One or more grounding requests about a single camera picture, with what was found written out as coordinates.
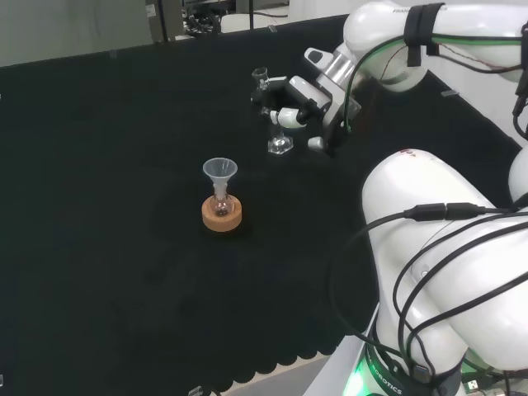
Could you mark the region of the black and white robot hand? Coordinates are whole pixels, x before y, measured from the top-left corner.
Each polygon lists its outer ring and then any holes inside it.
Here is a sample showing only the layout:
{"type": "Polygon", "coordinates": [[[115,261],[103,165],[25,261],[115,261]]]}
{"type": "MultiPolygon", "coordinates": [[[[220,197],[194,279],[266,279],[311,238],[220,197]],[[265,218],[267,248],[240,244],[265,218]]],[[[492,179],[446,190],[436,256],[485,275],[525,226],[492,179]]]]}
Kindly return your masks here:
{"type": "Polygon", "coordinates": [[[342,131],[344,123],[361,110],[361,105],[352,97],[349,107],[344,107],[342,89],[333,98],[300,76],[260,80],[251,94],[251,103],[258,108],[259,116],[271,123],[268,151],[276,155],[293,148],[292,138],[286,131],[302,130],[310,120],[316,119],[322,123],[322,133],[309,139],[308,146],[333,157],[347,139],[342,131]]]}

